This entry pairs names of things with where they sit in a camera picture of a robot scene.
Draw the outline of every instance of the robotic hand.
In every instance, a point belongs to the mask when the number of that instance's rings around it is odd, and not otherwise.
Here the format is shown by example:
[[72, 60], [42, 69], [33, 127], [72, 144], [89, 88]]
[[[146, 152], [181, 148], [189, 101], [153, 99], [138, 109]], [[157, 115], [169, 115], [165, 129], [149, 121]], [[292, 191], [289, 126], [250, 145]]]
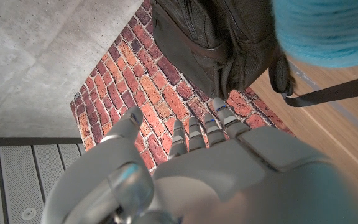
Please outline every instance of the robotic hand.
[[219, 98], [213, 107], [230, 140], [207, 114], [209, 149], [195, 118], [187, 149], [176, 121], [153, 177], [134, 146], [142, 112], [127, 110], [54, 185], [42, 223], [358, 223], [358, 198], [328, 157], [275, 128], [251, 130]]

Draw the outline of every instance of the concrete ceiling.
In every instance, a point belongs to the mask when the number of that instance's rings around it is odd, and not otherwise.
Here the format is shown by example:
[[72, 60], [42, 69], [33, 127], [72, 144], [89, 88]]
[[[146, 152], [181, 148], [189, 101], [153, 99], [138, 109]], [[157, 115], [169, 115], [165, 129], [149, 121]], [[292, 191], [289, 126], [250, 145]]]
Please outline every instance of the concrete ceiling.
[[70, 101], [140, 0], [0, 0], [0, 137], [78, 137]]

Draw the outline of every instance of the blue fabric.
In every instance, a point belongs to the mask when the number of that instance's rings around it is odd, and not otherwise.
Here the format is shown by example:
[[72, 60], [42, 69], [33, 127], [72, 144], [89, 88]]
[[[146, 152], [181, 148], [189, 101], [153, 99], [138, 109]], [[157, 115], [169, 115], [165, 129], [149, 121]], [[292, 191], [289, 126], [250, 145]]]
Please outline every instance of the blue fabric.
[[358, 65], [358, 0], [273, 0], [277, 39], [312, 65]]

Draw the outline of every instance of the red brick wall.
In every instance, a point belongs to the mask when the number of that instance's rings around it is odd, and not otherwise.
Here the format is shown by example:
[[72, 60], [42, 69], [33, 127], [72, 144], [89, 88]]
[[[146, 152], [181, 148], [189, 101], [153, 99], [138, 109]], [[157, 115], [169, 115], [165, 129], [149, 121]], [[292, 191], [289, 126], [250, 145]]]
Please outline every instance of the red brick wall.
[[[167, 160], [173, 122], [203, 121], [213, 113], [211, 99], [184, 79], [161, 54], [152, 38], [150, 1], [146, 0], [114, 41], [70, 104], [86, 150], [99, 143], [131, 106], [139, 106], [144, 122], [135, 145], [150, 171]], [[238, 118], [251, 128], [275, 126], [290, 133], [249, 88], [232, 91], [227, 100]]]

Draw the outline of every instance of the black strap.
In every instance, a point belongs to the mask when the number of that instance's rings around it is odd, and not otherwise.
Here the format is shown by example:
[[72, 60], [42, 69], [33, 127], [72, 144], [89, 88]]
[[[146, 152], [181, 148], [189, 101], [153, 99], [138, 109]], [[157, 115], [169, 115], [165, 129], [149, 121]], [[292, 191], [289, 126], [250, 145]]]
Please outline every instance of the black strap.
[[293, 107], [311, 106], [335, 100], [358, 97], [358, 79], [323, 90], [307, 93], [296, 98], [289, 97], [290, 94], [288, 92], [282, 93], [282, 96], [285, 102]]

